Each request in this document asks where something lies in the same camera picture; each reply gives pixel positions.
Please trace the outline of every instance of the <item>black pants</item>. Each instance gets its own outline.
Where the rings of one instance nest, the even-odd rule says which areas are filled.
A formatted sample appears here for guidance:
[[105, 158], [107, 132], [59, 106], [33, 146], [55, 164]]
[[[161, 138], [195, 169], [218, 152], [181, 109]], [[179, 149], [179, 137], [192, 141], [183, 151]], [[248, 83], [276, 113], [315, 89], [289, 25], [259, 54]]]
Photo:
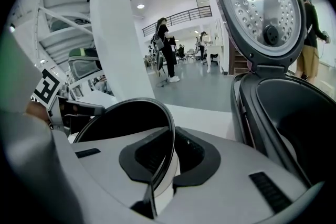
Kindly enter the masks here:
[[176, 65], [176, 64], [177, 64], [177, 61], [176, 61], [176, 54], [175, 54], [174, 51], [173, 51], [172, 53], [173, 53], [173, 62], [174, 62], [174, 65]]
[[169, 77], [172, 78], [173, 76], [175, 76], [172, 47], [170, 45], [168, 46], [165, 45], [161, 51], [162, 51], [164, 58], [166, 58]]
[[200, 46], [200, 51], [201, 51], [201, 61], [204, 60], [204, 46]]

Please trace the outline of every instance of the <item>inner lid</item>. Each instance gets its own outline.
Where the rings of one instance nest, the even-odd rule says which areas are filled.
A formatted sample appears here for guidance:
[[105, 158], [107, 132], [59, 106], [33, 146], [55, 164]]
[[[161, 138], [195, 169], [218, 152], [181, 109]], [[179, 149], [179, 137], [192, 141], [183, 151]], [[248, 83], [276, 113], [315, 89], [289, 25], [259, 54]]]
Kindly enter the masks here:
[[[297, 43], [301, 12], [297, 0], [223, 0], [230, 23], [257, 52], [283, 56]], [[237, 42], [244, 54], [245, 45]]]

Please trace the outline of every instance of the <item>long black hair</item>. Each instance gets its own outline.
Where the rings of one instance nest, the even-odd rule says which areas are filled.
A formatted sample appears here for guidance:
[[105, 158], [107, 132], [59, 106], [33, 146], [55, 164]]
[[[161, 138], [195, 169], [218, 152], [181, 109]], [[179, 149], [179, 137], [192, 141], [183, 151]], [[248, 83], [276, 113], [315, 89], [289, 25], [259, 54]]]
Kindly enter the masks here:
[[156, 33], [158, 32], [158, 29], [159, 29], [159, 26], [161, 25], [161, 23], [164, 21], [164, 20], [167, 20], [166, 18], [162, 17], [161, 19], [159, 19], [156, 23]]
[[203, 32], [201, 33], [201, 37], [200, 37], [201, 42], [202, 42], [202, 39], [203, 39], [203, 36], [204, 36], [204, 35], [206, 35], [206, 32], [205, 32], [205, 31], [203, 31]]

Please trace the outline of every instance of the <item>stair step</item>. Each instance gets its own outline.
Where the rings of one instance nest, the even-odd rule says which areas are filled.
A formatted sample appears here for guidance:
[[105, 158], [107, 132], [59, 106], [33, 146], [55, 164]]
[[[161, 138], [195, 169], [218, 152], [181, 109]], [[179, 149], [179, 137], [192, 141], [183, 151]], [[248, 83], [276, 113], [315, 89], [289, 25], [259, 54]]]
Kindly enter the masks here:
[[235, 50], [235, 56], [242, 56], [238, 50]]
[[247, 62], [246, 61], [235, 61], [234, 67], [235, 68], [247, 68]]
[[235, 59], [237, 60], [246, 60], [246, 58], [243, 55], [235, 55]]
[[241, 73], [248, 73], [249, 69], [248, 68], [236, 68], [234, 71], [234, 75], [241, 74]]

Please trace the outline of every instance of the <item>gray floor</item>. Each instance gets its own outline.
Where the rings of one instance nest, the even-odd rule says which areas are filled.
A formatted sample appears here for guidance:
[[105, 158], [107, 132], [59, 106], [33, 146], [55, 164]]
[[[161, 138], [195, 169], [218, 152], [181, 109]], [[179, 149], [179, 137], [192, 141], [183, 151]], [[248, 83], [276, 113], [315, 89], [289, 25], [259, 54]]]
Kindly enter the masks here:
[[230, 87], [233, 76], [221, 74], [214, 62], [209, 74], [206, 70], [207, 64], [203, 65], [200, 61], [180, 62], [175, 65], [175, 74], [180, 81], [157, 87], [167, 75], [158, 77], [152, 69], [148, 69], [155, 98], [166, 104], [231, 112]]

